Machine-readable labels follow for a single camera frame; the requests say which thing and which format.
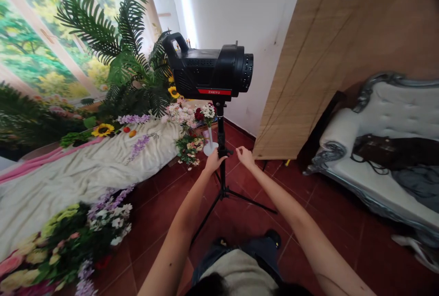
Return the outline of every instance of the jeans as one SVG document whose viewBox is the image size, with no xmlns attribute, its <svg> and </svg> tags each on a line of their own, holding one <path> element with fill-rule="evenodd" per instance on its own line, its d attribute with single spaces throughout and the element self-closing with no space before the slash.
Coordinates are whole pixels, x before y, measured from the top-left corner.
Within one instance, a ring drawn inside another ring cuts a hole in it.
<svg viewBox="0 0 439 296">
<path fill-rule="evenodd" d="M 276 261 L 276 245 L 269 237 L 261 237 L 252 239 L 248 243 L 240 247 L 226 247 L 223 245 L 213 244 L 205 254 L 201 263 L 196 267 L 192 276 L 192 286 L 200 280 L 206 270 L 213 265 L 220 257 L 231 252 L 234 249 L 241 249 L 247 255 L 253 257 L 258 265 L 265 270 L 279 284 L 282 279 L 280 277 L 278 264 Z"/>
</svg>

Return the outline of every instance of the white vase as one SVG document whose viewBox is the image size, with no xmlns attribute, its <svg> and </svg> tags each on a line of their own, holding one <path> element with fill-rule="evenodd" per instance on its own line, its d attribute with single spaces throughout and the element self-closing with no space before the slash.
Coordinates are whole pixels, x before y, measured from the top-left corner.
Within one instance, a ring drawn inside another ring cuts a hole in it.
<svg viewBox="0 0 439 296">
<path fill-rule="evenodd" d="M 203 152 L 207 156 L 211 155 L 214 149 L 218 147 L 218 143 L 215 143 L 212 138 L 212 128 L 208 127 L 208 130 L 209 130 L 209 142 L 206 145 L 204 145 L 203 148 Z"/>
</svg>

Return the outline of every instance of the red label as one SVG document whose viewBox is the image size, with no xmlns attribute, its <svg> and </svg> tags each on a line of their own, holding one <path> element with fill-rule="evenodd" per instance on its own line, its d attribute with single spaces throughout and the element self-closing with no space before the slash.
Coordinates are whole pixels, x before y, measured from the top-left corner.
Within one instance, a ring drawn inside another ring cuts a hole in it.
<svg viewBox="0 0 439 296">
<path fill-rule="evenodd" d="M 232 92 L 230 90 L 198 89 L 198 92 L 209 95 L 232 95 Z"/>
</svg>

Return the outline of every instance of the light stand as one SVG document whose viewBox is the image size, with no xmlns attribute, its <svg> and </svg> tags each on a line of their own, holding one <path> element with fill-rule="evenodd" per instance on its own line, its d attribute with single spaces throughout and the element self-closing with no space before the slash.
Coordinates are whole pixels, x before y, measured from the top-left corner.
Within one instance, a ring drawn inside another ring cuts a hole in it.
<svg viewBox="0 0 439 296">
<path fill-rule="evenodd" d="M 233 151 L 230 151 L 225 146 L 225 132 L 224 132 L 224 107 L 227 107 L 225 102 L 217 102 L 215 104 L 217 109 L 217 116 L 218 116 L 218 157 L 222 158 L 223 156 L 226 156 L 228 153 L 233 154 Z M 256 201 L 253 201 L 252 199 L 249 199 L 239 193 L 236 193 L 235 191 L 232 191 L 228 186 L 225 185 L 225 162 L 226 160 L 221 162 L 221 165 L 219 167 L 219 175 L 218 172 L 215 171 L 216 177 L 218 178 L 218 181 L 221 185 L 221 189 L 218 192 L 218 195 L 216 196 L 215 201 L 212 203 L 212 206 L 210 207 L 209 211 L 207 212 L 207 215 L 203 219 L 203 221 L 200 224 L 200 227 L 197 229 L 197 232 L 192 238 L 191 245 L 194 243 L 195 239 L 197 238 L 198 234 L 200 233 L 201 229 L 203 228 L 204 224 L 206 223 L 207 219 L 209 218 L 209 215 L 214 210 L 214 207 L 216 203 L 219 201 L 222 201 L 224 198 L 229 197 L 229 193 L 231 195 L 234 195 L 240 199 L 243 199 L 244 201 L 251 203 L 253 205 L 256 205 L 258 207 L 261 207 L 264 210 L 267 210 L 269 212 L 272 212 L 277 215 L 277 212 L 273 209 L 270 209 Z"/>
</svg>

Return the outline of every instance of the ornate sofa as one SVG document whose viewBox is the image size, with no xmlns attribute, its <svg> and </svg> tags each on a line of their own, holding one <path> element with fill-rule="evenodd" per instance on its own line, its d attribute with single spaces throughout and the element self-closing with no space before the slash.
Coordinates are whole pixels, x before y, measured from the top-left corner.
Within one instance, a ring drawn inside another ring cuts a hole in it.
<svg viewBox="0 0 439 296">
<path fill-rule="evenodd" d="M 354 109 L 338 111 L 320 138 L 320 149 L 304 174 L 323 173 L 354 192 L 374 213 L 405 223 L 419 240 L 439 247 L 439 213 L 425 207 L 392 178 L 350 158 L 365 134 L 439 140 L 439 80 L 406 80 L 396 72 L 370 77 Z"/>
</svg>

